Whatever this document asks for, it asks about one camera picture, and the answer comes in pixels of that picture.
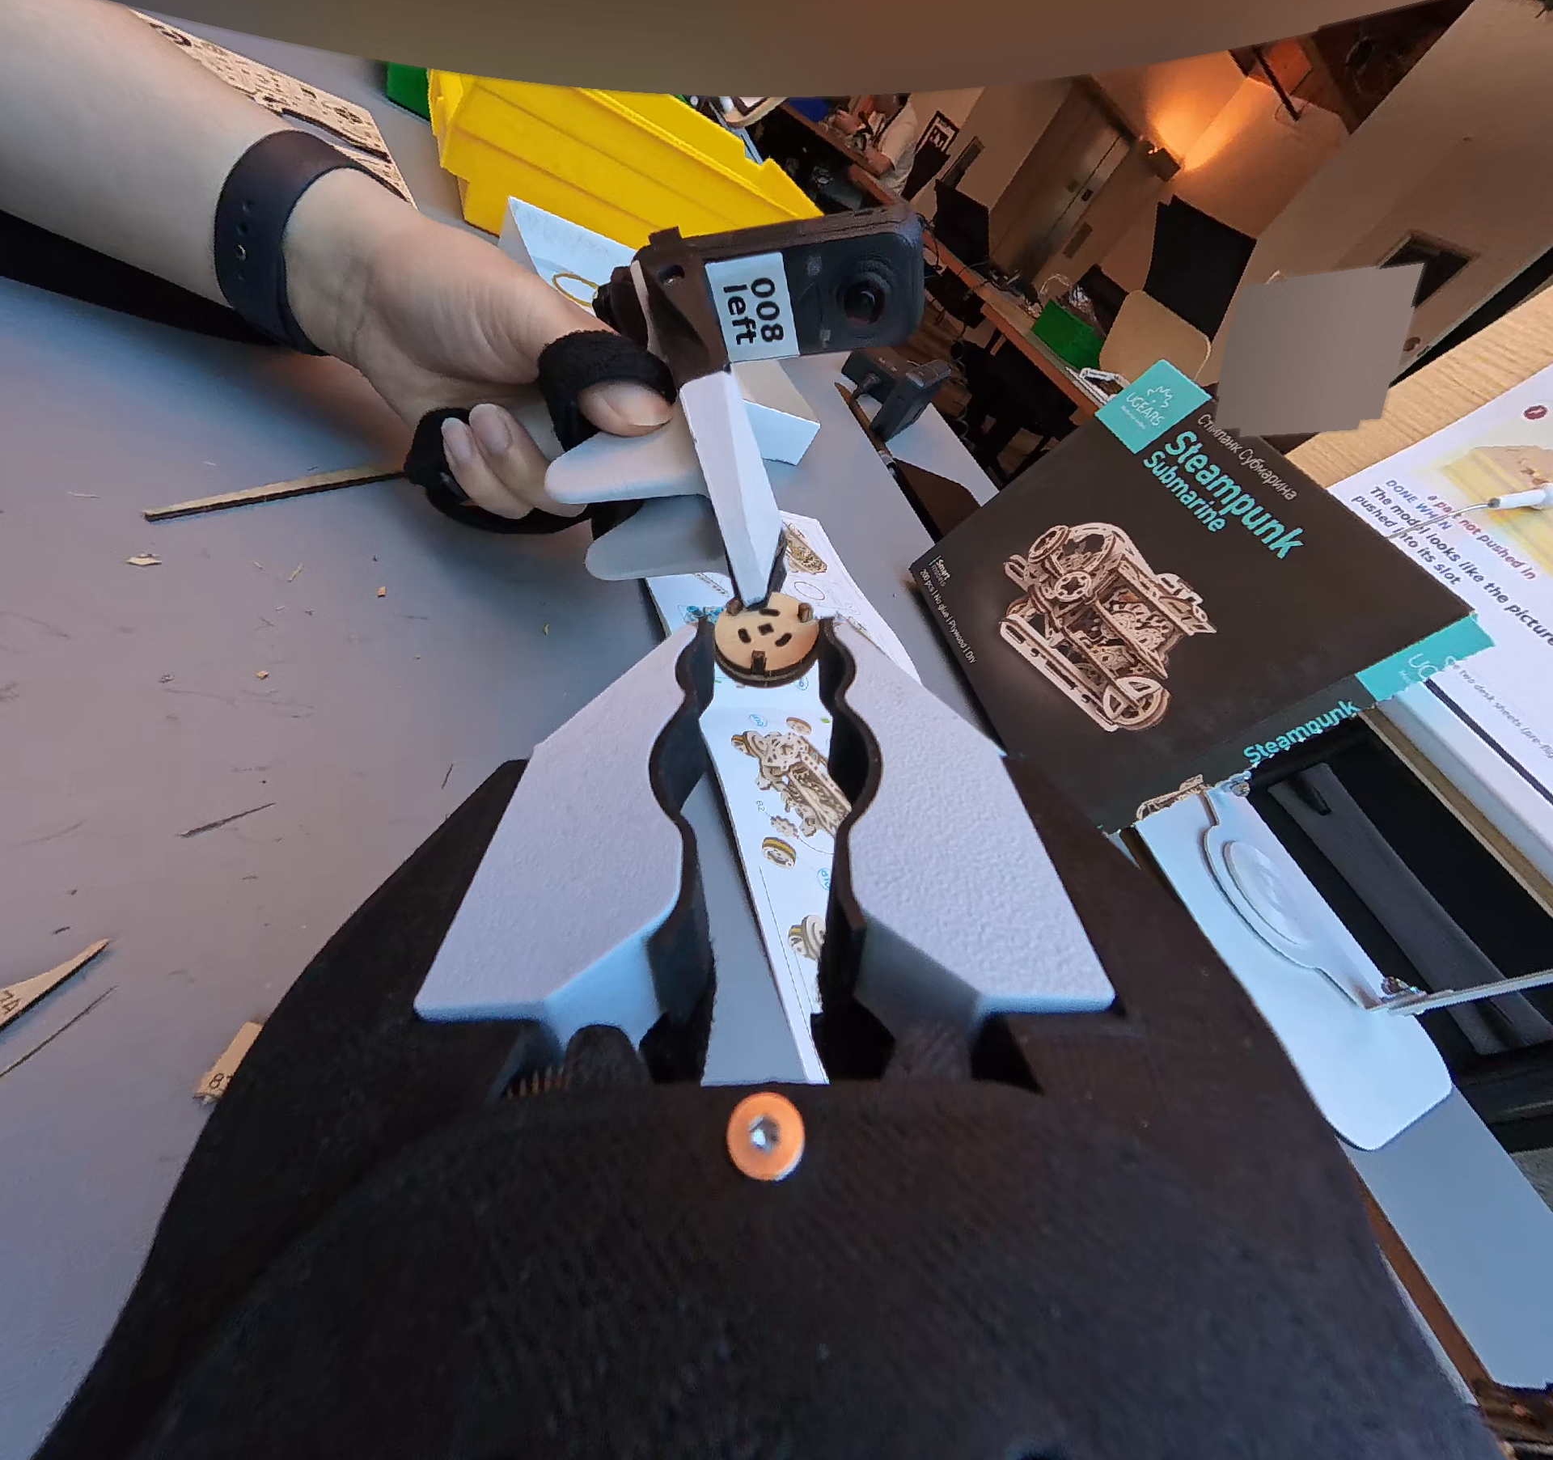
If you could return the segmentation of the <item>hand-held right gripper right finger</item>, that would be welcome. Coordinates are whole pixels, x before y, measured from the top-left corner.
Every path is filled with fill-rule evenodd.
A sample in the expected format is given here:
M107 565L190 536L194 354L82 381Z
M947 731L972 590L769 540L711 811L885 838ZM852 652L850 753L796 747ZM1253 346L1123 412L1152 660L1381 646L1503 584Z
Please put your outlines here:
M835 834L821 1049L864 1006L903 1035L943 1020L1100 1010L1114 985L997 745L844 619L817 644Z

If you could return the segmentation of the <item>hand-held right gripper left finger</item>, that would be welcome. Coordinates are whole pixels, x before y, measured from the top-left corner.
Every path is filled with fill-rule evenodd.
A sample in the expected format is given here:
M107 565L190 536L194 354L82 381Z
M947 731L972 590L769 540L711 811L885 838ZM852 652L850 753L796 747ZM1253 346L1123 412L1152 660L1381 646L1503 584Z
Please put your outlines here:
M542 739L432 962L426 1020L612 1024L657 1082L703 1078L715 960L688 795L711 625L684 625Z

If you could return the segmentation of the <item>round wooden gear piece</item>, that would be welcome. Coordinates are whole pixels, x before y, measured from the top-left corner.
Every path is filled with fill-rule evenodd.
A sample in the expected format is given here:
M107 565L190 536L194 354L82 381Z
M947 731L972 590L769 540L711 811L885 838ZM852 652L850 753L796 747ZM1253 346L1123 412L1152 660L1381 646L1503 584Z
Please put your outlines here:
M815 660L821 621L810 602L771 592L761 606L730 600L713 625L715 658L728 677L752 687L779 687L802 677Z

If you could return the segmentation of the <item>person's left forearm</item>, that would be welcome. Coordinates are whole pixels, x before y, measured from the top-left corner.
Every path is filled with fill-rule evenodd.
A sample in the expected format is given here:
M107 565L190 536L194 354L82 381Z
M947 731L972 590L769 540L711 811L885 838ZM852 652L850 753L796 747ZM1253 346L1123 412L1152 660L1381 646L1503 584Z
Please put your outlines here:
M279 116L105 0L2 0L2 207L223 303L213 224Z

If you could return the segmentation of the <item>black desk device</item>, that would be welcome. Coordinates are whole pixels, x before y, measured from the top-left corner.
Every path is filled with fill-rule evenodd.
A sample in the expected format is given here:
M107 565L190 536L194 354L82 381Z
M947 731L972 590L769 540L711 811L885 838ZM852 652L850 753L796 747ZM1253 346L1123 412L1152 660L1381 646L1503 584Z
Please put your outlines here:
M895 348L856 348L846 356L843 375L854 383L850 408L877 441L889 441L922 416L953 379L953 367L943 360L916 363ZM870 418L860 412L864 396L879 402Z

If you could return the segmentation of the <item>grey desk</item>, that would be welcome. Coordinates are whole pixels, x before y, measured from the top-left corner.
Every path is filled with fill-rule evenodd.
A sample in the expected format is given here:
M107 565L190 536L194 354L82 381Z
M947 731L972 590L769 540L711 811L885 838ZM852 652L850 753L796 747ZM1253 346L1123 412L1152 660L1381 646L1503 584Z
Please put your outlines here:
M4 1028L2 1450L95 1361L215 1105L192 1093L502 762L662 636L587 530L488 536L378 482L347 365L4 282L4 983L107 950Z

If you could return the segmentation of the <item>white instruction booklet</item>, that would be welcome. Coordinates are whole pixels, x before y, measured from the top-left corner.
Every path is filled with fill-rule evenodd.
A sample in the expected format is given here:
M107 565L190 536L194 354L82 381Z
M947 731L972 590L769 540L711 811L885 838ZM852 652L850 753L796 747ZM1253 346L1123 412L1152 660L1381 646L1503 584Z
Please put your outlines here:
M920 675L899 636L844 569L817 518L784 513L783 590L815 615L846 617L905 673ZM649 592L670 633L715 619L732 596L721 573L651 576ZM819 958L835 830L846 805L827 776L831 710L819 671L781 687L750 687L717 671L703 712L709 760L732 824L746 884L767 948L783 1010L796 1035L808 1082L827 1082L812 1037L821 1010Z

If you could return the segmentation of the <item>green storage box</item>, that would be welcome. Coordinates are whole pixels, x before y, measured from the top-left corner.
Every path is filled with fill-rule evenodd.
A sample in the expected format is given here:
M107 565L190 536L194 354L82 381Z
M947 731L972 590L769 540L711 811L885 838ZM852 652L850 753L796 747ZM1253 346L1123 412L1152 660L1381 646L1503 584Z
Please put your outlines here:
M1102 331L1061 300L1042 303L1032 336L1052 348L1073 369L1098 367Z

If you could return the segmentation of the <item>white tray with magnifier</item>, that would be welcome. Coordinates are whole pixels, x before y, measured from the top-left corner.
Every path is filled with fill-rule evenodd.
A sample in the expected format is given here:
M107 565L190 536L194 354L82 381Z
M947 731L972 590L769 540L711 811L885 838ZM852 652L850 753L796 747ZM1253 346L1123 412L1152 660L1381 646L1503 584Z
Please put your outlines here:
M1449 1097L1431 1037L1373 1008L1381 968L1245 795L1187 795L1135 830L1344 1140L1375 1150Z

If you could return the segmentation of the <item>small printed wooden offcut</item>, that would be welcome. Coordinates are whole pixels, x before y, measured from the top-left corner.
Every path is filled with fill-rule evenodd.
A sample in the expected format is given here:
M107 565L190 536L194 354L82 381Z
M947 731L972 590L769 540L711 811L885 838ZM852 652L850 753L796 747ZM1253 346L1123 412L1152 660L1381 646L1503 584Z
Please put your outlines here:
M225 1095L246 1053L252 1049L258 1035L262 1033L262 1026L264 1026L262 1020L242 1022L242 1026L225 1045L223 1053L217 1057L217 1061L207 1068L207 1072L200 1078L200 1082L192 1090L192 1095L196 1099L217 1101Z

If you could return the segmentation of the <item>black model kit box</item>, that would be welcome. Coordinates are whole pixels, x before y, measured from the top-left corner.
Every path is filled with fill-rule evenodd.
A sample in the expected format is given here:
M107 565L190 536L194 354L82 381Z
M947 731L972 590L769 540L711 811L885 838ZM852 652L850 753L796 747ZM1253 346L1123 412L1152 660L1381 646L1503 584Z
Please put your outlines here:
M1125 828L1491 644L1168 362L912 567L1007 753Z

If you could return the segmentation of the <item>long wooden strip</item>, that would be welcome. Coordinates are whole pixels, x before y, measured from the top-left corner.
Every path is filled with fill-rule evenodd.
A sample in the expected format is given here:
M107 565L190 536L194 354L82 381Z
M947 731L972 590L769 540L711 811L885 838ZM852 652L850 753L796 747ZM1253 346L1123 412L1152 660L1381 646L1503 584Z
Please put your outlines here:
M184 499L171 505L147 507L144 511L144 518L149 522L161 522L186 516L202 516L207 513L240 509L246 505L264 505L281 499L298 499L304 495L314 495L324 491L339 491L374 482L389 482L401 476L403 470L391 464L345 466L283 482L266 482L254 487L244 487L240 491L221 491L217 495L205 495L200 499Z

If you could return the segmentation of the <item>laser-cut plywood sheet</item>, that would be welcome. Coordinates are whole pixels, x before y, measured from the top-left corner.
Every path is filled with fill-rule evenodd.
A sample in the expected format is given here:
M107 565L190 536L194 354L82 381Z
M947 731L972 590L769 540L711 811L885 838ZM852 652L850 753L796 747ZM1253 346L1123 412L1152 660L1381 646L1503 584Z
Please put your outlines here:
M171 27L151 13L138 11L138 15L231 89L248 94L256 104L277 116L302 121L320 131L324 139L339 147L360 168L391 185L409 203L415 203L411 187L378 129L378 121L368 110L291 73L271 69L240 52Z

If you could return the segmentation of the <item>pointed wooden offcut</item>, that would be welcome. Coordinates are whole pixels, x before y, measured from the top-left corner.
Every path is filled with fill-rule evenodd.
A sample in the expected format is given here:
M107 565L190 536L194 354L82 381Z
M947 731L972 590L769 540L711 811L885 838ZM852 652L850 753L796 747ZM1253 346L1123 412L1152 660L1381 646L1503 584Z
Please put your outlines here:
M82 952L68 958L64 964L39 971L16 983L8 983L0 991L0 1024L2 1030L29 1012L31 1006L41 1002L49 993L66 983L72 975L95 960L109 944L109 939L99 939L87 944Z

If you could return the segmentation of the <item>white instruction poster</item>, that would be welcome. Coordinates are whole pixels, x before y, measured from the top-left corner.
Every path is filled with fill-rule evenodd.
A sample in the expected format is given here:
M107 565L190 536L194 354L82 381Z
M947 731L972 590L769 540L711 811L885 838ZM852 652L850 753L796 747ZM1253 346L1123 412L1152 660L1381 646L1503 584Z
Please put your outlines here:
M1381 712L1551 877L1551 511L1470 503L1549 484L1551 369L1332 493L1462 596L1489 648L1422 662Z

